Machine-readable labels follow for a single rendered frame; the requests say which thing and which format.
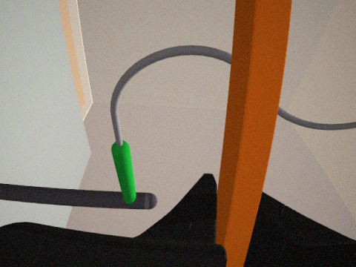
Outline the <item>orange handle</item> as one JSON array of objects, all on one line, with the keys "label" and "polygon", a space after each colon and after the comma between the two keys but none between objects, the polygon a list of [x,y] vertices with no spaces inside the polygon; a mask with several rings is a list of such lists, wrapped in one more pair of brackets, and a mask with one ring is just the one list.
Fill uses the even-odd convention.
[{"label": "orange handle", "polygon": [[235,0],[228,110],[217,189],[217,242],[243,267],[270,157],[291,0]]}]

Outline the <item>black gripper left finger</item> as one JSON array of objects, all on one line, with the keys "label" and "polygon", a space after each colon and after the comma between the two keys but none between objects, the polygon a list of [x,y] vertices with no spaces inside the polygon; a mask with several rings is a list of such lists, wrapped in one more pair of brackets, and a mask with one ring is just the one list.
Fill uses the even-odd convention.
[{"label": "black gripper left finger", "polygon": [[204,173],[138,237],[34,222],[0,226],[0,267],[226,267],[226,249],[216,242],[217,182]]}]

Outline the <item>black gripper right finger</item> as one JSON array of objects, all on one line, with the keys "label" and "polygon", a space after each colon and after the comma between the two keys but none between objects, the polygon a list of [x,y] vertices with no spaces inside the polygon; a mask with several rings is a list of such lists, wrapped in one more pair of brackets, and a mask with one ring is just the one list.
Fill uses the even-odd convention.
[{"label": "black gripper right finger", "polygon": [[356,267],[356,240],[262,192],[243,267]]}]

